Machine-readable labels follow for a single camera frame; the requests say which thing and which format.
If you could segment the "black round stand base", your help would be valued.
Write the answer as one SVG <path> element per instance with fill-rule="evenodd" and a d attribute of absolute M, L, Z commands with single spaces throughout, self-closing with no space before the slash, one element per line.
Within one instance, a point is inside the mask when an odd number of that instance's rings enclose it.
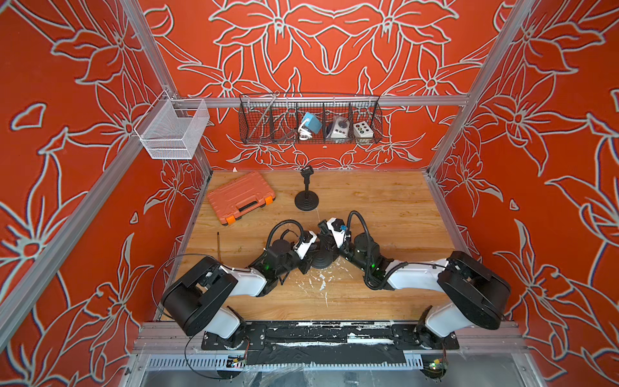
<path fill-rule="evenodd" d="M 319 197 L 311 190 L 303 190 L 296 195 L 294 204 L 300 211 L 312 211 L 319 206 Z"/>

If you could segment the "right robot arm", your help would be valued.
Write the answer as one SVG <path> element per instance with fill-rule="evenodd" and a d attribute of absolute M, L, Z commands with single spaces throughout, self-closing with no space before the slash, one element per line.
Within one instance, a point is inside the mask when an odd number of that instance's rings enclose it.
<path fill-rule="evenodd" d="M 448 304 L 424 311 L 416 327 L 419 338 L 443 339 L 470 326 L 489 331 L 500 327 L 511 287 L 469 254 L 454 251 L 446 259 L 424 262 L 389 259 L 358 211 L 351 211 L 347 220 L 329 219 L 326 226 L 338 255 L 362 270 L 370 290 L 430 290 L 448 297 Z"/>

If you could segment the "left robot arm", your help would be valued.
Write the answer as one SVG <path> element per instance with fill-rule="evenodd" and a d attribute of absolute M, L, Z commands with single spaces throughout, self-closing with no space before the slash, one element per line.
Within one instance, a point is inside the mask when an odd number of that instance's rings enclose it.
<path fill-rule="evenodd" d="M 163 293 L 161 304 L 189 337 L 217 335 L 235 348 L 245 339 L 246 322 L 229 306 L 236 296 L 264 297 L 288 279 L 291 272 L 307 273 L 319 237 L 293 219 L 269 233 L 261 255 L 246 268 L 234 268 L 204 256 Z"/>

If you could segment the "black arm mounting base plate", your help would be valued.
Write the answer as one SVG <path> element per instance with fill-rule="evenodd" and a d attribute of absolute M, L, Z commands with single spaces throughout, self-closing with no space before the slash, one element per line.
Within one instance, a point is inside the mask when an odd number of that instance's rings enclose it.
<path fill-rule="evenodd" d="M 455 333 L 427 343 L 415 322 L 255 321 L 249 322 L 236 347 L 205 333 L 201 348 L 248 354 L 249 365 L 405 366 L 421 369 L 433 355 L 458 350 Z"/>

